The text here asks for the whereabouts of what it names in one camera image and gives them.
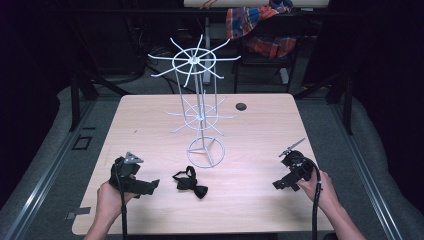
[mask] hand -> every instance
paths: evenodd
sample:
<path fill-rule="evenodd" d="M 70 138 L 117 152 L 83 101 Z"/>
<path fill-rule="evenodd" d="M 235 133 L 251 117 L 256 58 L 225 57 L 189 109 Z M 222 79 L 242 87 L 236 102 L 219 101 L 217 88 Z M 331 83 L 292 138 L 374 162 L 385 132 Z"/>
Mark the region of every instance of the hand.
<path fill-rule="evenodd" d="M 324 212 L 336 232 L 338 239 L 365 239 L 359 229 L 355 226 L 349 214 L 340 204 L 330 176 L 320 170 L 321 193 L 318 201 L 319 208 Z M 297 182 L 313 201 L 317 185 L 317 173 L 315 169 L 309 181 L 301 179 Z"/>
<path fill-rule="evenodd" d="M 125 203 L 137 196 L 135 193 L 124 193 Z M 97 207 L 93 224 L 84 239 L 104 239 L 115 219 L 121 214 L 121 193 L 104 182 L 97 190 Z"/>
<path fill-rule="evenodd" d="M 318 206 L 321 208 L 321 210 L 325 212 L 331 208 L 338 207 L 340 205 L 340 202 L 337 198 L 333 182 L 331 181 L 331 178 L 328 173 L 321 170 L 319 172 L 321 176 L 321 193 Z M 305 191 L 306 195 L 308 195 L 311 201 L 313 201 L 317 185 L 317 173 L 315 169 L 313 170 L 311 179 L 309 181 L 301 179 L 297 182 L 297 185 L 299 185 L 299 187 L 301 187 L 303 191 Z"/>

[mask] chair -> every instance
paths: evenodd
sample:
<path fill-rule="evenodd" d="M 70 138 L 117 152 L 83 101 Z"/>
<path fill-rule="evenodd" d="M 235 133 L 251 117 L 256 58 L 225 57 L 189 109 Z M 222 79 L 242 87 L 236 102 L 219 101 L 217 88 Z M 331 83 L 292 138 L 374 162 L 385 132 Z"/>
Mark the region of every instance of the chair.
<path fill-rule="evenodd" d="M 258 22 L 256 27 L 246 34 L 240 40 L 240 46 L 238 49 L 238 55 L 241 56 L 240 59 L 234 62 L 233 70 L 235 72 L 235 80 L 234 80 L 234 93 L 237 93 L 238 85 L 279 85 L 284 86 L 283 80 L 281 79 L 281 83 L 271 83 L 268 81 L 267 83 L 263 82 L 239 82 L 239 71 L 240 66 L 256 68 L 256 67 L 268 67 L 268 68 L 276 68 L 276 72 L 273 77 L 280 72 L 281 68 L 290 69 L 288 76 L 288 83 L 285 89 L 285 92 L 289 92 L 291 79 L 293 76 L 294 68 L 296 65 L 296 59 L 298 54 L 298 46 L 299 43 L 304 38 L 305 34 L 309 29 L 309 21 L 302 17 L 296 16 L 292 14 L 281 14 L 270 17 L 265 20 L 261 20 Z M 294 46 L 293 51 L 287 54 L 284 58 L 274 58 L 270 59 L 267 56 L 263 56 L 256 52 L 251 52 L 246 43 L 249 39 L 253 37 L 292 37 L 296 39 L 296 44 Z"/>

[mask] black cable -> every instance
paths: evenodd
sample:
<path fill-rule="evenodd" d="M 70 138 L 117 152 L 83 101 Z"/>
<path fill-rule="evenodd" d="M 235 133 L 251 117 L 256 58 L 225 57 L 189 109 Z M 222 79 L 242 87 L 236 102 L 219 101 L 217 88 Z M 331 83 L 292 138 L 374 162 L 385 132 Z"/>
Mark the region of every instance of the black cable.
<path fill-rule="evenodd" d="M 315 188 L 315 196 L 314 196 L 314 204 L 312 207 L 312 239 L 317 240 L 318 239 L 318 229 L 317 229 L 317 215 L 318 215 L 318 202 L 319 202 L 319 195 L 321 194 L 321 174 L 319 172 L 318 166 L 315 164 L 314 161 L 312 161 L 309 158 L 306 158 L 311 162 L 311 164 L 314 166 L 315 172 L 317 173 L 317 185 Z"/>
<path fill-rule="evenodd" d="M 121 178 L 119 177 L 120 171 L 118 164 L 115 163 L 115 176 L 116 180 L 118 182 L 118 188 L 119 193 L 121 194 L 121 215 L 122 215 L 122 239 L 126 240 L 128 239 L 128 231 L 127 231 L 127 205 L 125 204 L 125 196 L 124 196 L 124 189 L 122 188 Z"/>

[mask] white wire rack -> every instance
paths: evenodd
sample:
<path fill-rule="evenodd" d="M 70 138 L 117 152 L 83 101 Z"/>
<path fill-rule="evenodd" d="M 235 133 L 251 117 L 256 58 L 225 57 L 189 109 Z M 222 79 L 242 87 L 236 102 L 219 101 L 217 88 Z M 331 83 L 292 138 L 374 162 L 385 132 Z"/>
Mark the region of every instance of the white wire rack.
<path fill-rule="evenodd" d="M 221 133 L 215 124 L 220 118 L 234 118 L 235 116 L 220 116 L 218 114 L 218 106 L 224 102 L 225 97 L 218 102 L 217 97 L 217 79 L 223 79 L 223 76 L 216 74 L 216 62 L 218 61 L 235 61 L 240 58 L 221 58 L 217 59 L 215 51 L 227 45 L 230 40 L 224 44 L 209 50 L 200 48 L 203 35 L 195 48 L 183 49 L 174 42 L 171 42 L 180 49 L 174 57 L 156 57 L 149 54 L 149 57 L 158 60 L 172 61 L 172 68 L 159 74 L 153 74 L 152 77 L 160 77 L 164 74 L 174 71 L 178 83 L 178 90 L 181 98 L 182 113 L 170 113 L 169 115 L 182 116 L 184 124 L 172 132 L 177 132 L 184 127 L 196 130 L 196 138 L 189 144 L 187 148 L 187 156 L 190 162 L 202 168 L 214 167 L 218 165 L 225 156 L 224 145 L 216 137 L 206 136 L 205 131 L 214 129 L 220 135 Z M 202 74 L 209 72 L 214 76 L 214 103 L 206 104 L 206 91 L 203 89 Z M 181 91 L 180 75 L 186 76 L 184 87 L 190 80 L 194 81 L 196 89 L 196 103 L 188 102 Z"/>

